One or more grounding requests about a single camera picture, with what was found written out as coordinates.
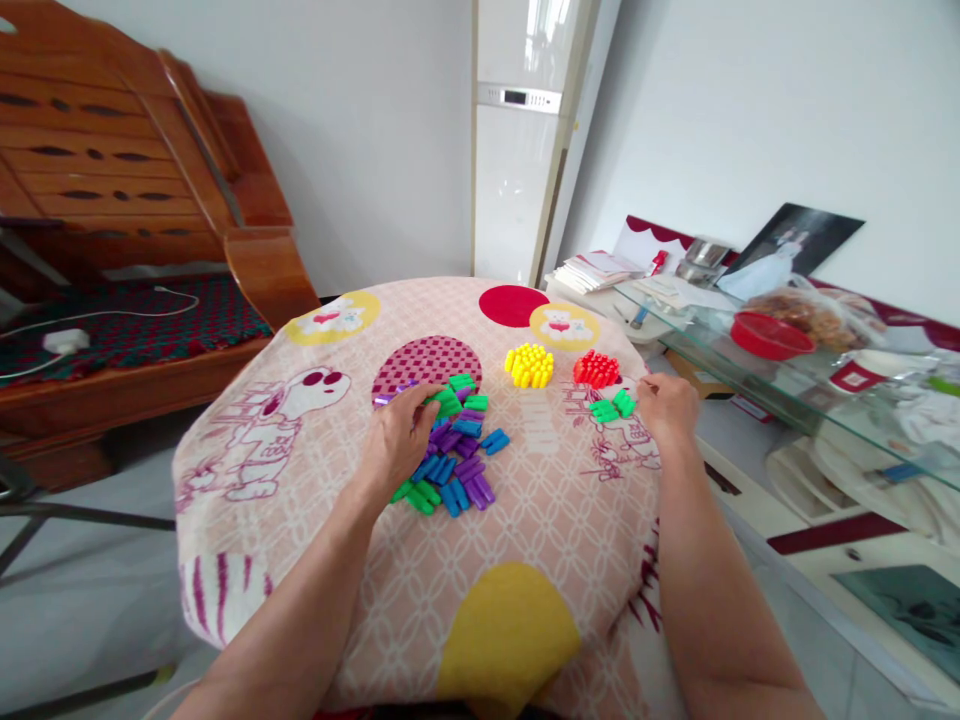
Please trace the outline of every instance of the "glass shelf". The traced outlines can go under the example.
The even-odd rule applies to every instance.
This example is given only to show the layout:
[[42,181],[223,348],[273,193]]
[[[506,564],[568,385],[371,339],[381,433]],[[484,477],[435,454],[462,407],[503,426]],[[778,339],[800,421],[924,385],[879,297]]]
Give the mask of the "glass shelf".
[[833,390],[828,378],[840,359],[836,353],[820,350],[785,362],[764,360],[730,338],[733,313],[693,306],[682,311],[667,308],[634,283],[630,280],[614,288],[671,328],[658,338],[661,343],[791,427],[813,437],[845,430],[911,466],[905,469],[908,477],[915,469],[918,475],[960,490],[960,454],[942,443],[920,445],[907,438],[894,416],[895,385],[881,384],[858,395]]

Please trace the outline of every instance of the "red circle print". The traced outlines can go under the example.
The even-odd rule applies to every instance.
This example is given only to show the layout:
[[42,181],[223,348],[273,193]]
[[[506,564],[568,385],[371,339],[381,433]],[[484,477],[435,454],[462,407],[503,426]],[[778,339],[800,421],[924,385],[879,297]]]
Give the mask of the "red circle print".
[[498,285],[480,296],[480,312],[498,325],[529,327],[530,313],[550,302],[539,290],[519,285]]

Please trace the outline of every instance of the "phone charger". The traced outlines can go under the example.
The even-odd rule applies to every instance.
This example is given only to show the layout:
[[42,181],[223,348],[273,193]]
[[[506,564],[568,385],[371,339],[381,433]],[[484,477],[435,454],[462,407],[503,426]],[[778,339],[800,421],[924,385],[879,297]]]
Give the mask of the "phone charger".
[[43,336],[43,349],[54,355],[73,355],[77,350],[90,347],[90,336],[80,328],[60,330]]

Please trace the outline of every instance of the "tablecloth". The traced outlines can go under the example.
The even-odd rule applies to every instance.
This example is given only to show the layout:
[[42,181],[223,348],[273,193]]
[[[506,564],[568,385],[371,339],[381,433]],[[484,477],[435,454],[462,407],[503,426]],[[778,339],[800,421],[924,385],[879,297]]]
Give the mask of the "tablecloth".
[[[554,354],[545,389],[504,371],[523,343]],[[590,348],[619,360],[614,386],[573,382]],[[270,595],[357,467],[373,398],[469,373],[489,397],[485,434],[512,439],[484,458],[497,500],[456,519],[383,512],[324,709],[682,716],[658,610],[656,444],[637,413],[600,425],[588,407],[647,372],[605,318],[488,280],[378,285],[292,320],[177,449],[188,625],[223,647]]]

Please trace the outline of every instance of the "plastic bag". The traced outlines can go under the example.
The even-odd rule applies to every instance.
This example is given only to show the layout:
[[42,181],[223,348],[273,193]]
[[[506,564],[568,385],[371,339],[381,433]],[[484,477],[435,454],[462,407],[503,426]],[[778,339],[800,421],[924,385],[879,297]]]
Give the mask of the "plastic bag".
[[791,275],[796,287],[781,287],[750,298],[750,312],[770,315],[803,331],[818,347],[848,352],[882,347],[887,326],[870,301],[836,288],[816,288],[802,275]]

